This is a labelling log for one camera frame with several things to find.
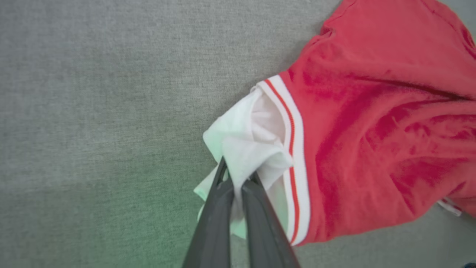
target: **gray carpet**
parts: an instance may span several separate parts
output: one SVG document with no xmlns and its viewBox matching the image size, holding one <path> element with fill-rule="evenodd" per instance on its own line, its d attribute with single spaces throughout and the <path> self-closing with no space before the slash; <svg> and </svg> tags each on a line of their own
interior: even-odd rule
<svg viewBox="0 0 476 268">
<path fill-rule="evenodd" d="M 474 34 L 476 2 L 445 2 Z M 203 131 L 338 3 L 3 0 L 0 266 L 179 267 L 214 166 Z M 434 207 L 296 252 L 304 268 L 452 268 L 475 248 L 475 220 Z"/>
</svg>

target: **white fabric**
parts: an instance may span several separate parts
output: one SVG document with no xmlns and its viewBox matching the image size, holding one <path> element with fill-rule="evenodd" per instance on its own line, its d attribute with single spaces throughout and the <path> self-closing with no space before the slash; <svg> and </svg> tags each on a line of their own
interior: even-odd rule
<svg viewBox="0 0 476 268">
<path fill-rule="evenodd" d="M 287 225 L 287 204 L 282 174 L 292 159 L 283 146 L 285 126 L 278 108 L 261 88 L 236 103 L 203 134 L 203 139 L 219 163 L 224 156 L 235 188 L 231 232 L 245 238 L 241 187 L 257 171 L 281 224 Z M 217 168 L 194 189 L 203 200 Z"/>
</svg>

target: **red t-shirt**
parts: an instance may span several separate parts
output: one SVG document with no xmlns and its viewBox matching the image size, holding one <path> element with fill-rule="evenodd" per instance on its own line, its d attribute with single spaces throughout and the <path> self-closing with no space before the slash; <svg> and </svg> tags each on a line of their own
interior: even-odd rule
<svg viewBox="0 0 476 268">
<path fill-rule="evenodd" d="M 476 215 L 476 48 L 435 0 L 344 0 L 285 72 L 291 242 L 412 221 L 448 196 Z"/>
</svg>

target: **garment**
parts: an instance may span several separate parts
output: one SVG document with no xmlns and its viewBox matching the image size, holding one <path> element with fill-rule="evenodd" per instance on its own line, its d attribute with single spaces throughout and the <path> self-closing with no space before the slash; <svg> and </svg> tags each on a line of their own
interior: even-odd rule
<svg viewBox="0 0 476 268">
<path fill-rule="evenodd" d="M 257 171 L 264 189 L 284 229 L 287 229 L 287 201 L 283 180 L 277 180 L 292 166 L 283 146 L 284 122 L 276 106 L 259 87 L 219 117 L 203 134 L 203 140 L 219 163 L 224 157 L 235 189 L 230 231 L 246 239 L 241 186 Z M 218 165 L 194 189 L 204 201 Z"/>
<path fill-rule="evenodd" d="M 435 0 L 343 0 L 286 71 L 293 245 L 412 221 L 447 196 L 476 216 L 476 48 Z"/>
</svg>

